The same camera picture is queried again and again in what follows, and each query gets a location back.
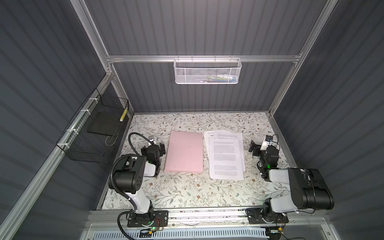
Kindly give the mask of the pink folder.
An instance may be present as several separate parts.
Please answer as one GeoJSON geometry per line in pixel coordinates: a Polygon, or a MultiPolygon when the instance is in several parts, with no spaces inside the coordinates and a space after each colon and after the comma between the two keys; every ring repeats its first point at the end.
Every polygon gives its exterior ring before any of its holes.
{"type": "Polygon", "coordinates": [[[165,172],[202,173],[203,162],[202,133],[171,131],[165,172]]]}

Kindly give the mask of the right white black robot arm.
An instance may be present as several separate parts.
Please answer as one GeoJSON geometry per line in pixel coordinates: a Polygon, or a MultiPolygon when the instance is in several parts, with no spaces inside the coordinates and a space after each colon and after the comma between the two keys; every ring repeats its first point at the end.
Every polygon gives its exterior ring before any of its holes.
{"type": "Polygon", "coordinates": [[[280,144],[278,135],[267,135],[261,144],[251,141],[249,152],[258,157],[257,168],[263,180],[288,184],[288,195],[267,198],[258,208],[245,210],[250,224],[283,225],[289,222],[288,213],[313,214],[317,210],[331,210],[335,200],[324,178],[317,169],[278,168],[280,144]]]}

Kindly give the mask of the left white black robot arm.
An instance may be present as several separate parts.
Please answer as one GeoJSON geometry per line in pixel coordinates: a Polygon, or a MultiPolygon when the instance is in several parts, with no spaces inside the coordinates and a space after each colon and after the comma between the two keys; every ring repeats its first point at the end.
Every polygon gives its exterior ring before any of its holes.
{"type": "Polygon", "coordinates": [[[154,178],[160,173],[161,157],[166,154],[165,145],[157,144],[151,138],[132,132],[128,135],[129,145],[134,151],[132,154],[120,156],[115,160],[109,174],[108,185],[111,190],[128,200],[133,208],[124,211],[118,216],[118,226],[122,228],[121,220],[125,216],[128,228],[145,227],[155,231],[168,225],[168,211],[156,211],[142,188],[145,177],[154,178]],[[141,148],[139,153],[133,146],[133,135],[143,138],[149,143],[141,148]]]}

